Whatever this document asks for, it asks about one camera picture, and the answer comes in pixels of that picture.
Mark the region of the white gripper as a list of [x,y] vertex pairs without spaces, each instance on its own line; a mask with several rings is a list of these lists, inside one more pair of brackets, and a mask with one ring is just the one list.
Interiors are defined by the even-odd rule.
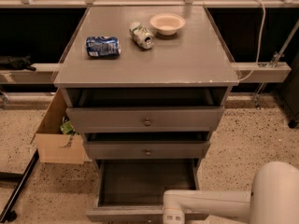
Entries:
[[163,210],[164,224],[185,224],[185,212],[178,208],[165,208]]

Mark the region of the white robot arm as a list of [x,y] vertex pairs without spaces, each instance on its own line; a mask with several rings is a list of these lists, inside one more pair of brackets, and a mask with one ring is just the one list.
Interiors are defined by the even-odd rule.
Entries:
[[272,161],[255,174],[250,191],[173,189],[164,193],[164,224],[185,224],[187,212],[245,224],[299,224],[299,170]]

